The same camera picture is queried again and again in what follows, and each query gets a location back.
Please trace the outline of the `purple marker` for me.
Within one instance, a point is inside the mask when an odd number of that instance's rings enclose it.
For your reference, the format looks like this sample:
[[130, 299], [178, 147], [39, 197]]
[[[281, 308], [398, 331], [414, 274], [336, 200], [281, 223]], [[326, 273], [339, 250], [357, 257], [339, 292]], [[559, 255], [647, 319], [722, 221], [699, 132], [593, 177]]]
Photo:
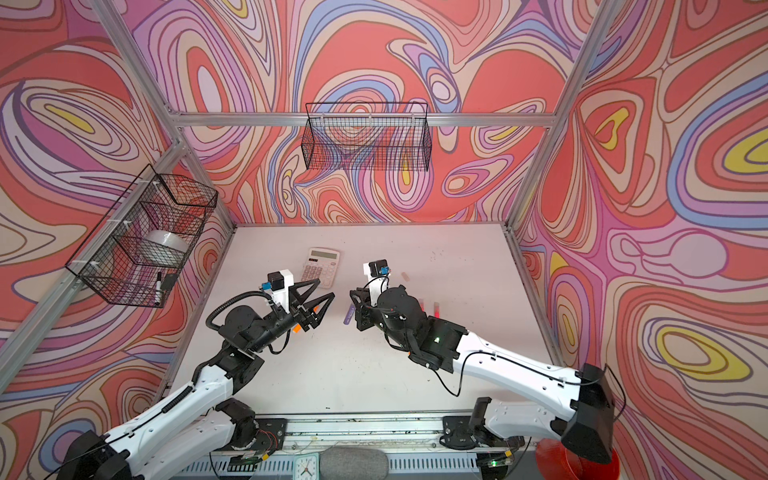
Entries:
[[354, 315], [355, 315], [355, 306], [353, 304], [351, 304], [350, 307], [347, 310], [347, 313], [346, 313], [345, 317], [344, 317], [343, 324], [344, 325], [349, 325], [352, 322], [352, 320], [354, 319]]

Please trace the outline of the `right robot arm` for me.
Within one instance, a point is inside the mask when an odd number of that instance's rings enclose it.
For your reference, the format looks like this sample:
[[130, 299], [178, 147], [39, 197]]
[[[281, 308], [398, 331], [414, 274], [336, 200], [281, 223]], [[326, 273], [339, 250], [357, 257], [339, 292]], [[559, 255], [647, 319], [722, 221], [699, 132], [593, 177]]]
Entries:
[[505, 350], [466, 327], [430, 316], [404, 287], [379, 294], [351, 291], [356, 327], [376, 327], [388, 346], [434, 373], [491, 382], [523, 402], [481, 398], [478, 427], [499, 440], [513, 436], [551, 438], [578, 457], [607, 465], [613, 458], [615, 398], [609, 367], [580, 369], [539, 362]]

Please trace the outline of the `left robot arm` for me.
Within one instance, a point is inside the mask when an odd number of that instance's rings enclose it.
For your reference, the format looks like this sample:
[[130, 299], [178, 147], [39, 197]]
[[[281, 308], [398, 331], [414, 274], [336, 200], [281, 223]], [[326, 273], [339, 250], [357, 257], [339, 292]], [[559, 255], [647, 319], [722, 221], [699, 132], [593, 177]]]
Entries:
[[223, 339], [192, 378], [168, 397], [104, 434], [86, 431], [69, 446], [56, 479], [170, 479], [203, 455], [221, 448], [251, 450], [264, 437], [272, 454], [279, 440], [255, 412], [235, 399], [261, 369], [263, 351], [294, 328], [318, 328], [335, 299], [313, 295], [317, 280], [295, 285], [271, 274], [259, 290], [216, 307], [206, 326]]

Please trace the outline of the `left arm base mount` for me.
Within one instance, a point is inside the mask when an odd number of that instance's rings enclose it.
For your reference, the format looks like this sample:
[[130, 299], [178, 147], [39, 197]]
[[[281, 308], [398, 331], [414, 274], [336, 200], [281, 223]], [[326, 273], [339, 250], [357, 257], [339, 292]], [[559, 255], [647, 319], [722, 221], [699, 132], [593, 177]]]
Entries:
[[274, 453], [283, 447], [287, 425], [286, 418], [240, 420], [235, 424], [233, 436], [224, 449]]

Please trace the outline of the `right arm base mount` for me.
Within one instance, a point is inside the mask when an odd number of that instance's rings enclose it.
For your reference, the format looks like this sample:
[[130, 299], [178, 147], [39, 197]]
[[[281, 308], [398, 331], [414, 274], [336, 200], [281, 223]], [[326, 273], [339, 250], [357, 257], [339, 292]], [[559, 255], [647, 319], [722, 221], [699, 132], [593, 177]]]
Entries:
[[511, 451], [526, 445], [523, 436], [502, 439], [492, 433], [485, 420], [469, 415], [448, 415], [442, 417], [442, 435], [439, 443], [448, 449], [466, 451], [478, 447], [505, 448]]

